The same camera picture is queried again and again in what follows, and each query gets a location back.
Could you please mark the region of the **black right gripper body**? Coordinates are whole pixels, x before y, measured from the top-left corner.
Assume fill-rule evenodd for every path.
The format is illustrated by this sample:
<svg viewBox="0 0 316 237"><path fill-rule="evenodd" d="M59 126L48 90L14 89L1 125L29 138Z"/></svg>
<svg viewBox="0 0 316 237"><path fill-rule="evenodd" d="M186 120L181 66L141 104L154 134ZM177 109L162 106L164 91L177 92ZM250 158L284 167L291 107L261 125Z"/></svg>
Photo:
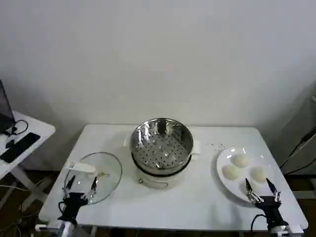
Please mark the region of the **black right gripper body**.
<svg viewBox="0 0 316 237"><path fill-rule="evenodd" d="M273 196L263 196L261 199L263 201L255 203L255 207L264 212L267 221L267 228L272 229L274 227L288 226L288 223L284 221L278 210L281 206L281 202L275 201Z"/></svg>

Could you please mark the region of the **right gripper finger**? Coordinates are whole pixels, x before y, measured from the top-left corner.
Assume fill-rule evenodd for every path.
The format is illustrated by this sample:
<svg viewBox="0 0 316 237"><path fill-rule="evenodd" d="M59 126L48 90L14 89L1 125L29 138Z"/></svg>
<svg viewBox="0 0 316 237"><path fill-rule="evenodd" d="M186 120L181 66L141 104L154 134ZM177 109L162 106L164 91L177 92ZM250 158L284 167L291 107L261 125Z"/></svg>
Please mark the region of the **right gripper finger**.
<svg viewBox="0 0 316 237"><path fill-rule="evenodd" d="M275 185L268 178L266 178L266 181L275 198L275 202L281 202L280 192L276 189Z"/></svg>
<svg viewBox="0 0 316 237"><path fill-rule="evenodd" d="M245 194L251 203L263 203L263 199L253 191L247 178L245 178L245 188Z"/></svg>

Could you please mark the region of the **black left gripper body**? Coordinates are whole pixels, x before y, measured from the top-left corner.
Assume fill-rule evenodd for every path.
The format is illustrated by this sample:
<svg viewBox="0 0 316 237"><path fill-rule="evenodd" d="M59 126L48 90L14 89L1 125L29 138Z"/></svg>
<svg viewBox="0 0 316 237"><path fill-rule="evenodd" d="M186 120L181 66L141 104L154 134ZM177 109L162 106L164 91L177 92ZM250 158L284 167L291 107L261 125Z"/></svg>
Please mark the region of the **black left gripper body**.
<svg viewBox="0 0 316 237"><path fill-rule="evenodd" d="M84 193L69 193L58 203L58 208L62 215L59 220L77 224L77 214L82 206L88 205L88 199L84 198Z"/></svg>

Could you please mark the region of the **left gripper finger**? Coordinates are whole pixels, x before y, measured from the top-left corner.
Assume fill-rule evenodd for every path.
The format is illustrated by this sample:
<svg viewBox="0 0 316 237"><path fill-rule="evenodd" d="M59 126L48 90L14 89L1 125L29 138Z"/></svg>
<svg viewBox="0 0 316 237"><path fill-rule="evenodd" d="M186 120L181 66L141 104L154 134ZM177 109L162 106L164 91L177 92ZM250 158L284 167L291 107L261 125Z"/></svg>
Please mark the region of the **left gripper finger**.
<svg viewBox="0 0 316 237"><path fill-rule="evenodd" d="M97 177L94 178L90 190L84 195L84 198L92 198L96 194Z"/></svg>
<svg viewBox="0 0 316 237"><path fill-rule="evenodd" d="M75 180L76 176L73 175L72 178L66 183L66 185L63 188L64 197L68 196L68 193L73 185L73 182Z"/></svg>

